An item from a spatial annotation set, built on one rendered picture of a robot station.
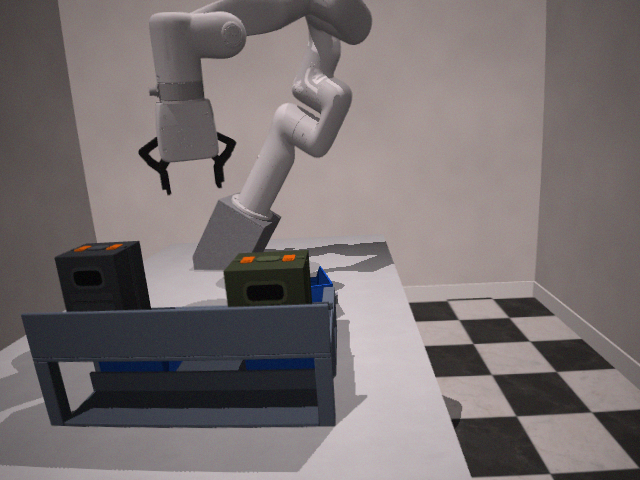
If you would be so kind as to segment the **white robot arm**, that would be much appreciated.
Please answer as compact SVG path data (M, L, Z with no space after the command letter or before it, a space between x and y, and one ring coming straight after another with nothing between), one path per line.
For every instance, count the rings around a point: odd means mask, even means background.
M350 87L334 77L340 40L357 45L367 38L369 8L363 0L220 0L190 14L149 19L157 80L149 94L184 101L204 97L201 58L231 58L244 48L246 35L273 32L304 16L309 42L292 93L320 118L292 103L276 110L240 197L232 197L240 211L260 220L273 216L270 208L293 166L295 147L315 158L331 148L352 101Z

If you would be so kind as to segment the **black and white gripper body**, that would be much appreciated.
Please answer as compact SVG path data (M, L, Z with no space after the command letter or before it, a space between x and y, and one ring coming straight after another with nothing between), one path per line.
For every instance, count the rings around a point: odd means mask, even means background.
M218 137L209 99L159 99L155 105L155 119L158 148L163 161L182 162L218 155Z

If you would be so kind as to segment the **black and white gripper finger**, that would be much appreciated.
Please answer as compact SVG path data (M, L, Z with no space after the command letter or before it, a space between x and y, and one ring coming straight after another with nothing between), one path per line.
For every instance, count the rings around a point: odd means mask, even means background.
M149 155L149 152L155 149L157 146L158 146L158 141L157 141L157 137L155 137L146 145L144 145L142 148L140 148L138 153L142 157L142 159L148 164L148 166L150 166L160 174L162 190L167 189L168 190L167 195L170 195L171 188L170 188L168 171L166 171L170 162L165 162L162 160L162 158L159 162L157 162Z
M215 157L213 157L212 159L216 162L213 167L214 167L214 176L215 176L215 184L217 185L218 188L222 188L222 184L221 182L224 182L224 173L223 173L223 166L225 165L225 162L230 158L232 151L234 150L235 146L236 146L236 141L234 139L231 139L219 132L217 132L217 137L218 140L225 143L226 144L226 148L225 150L221 153L221 155L217 155Z

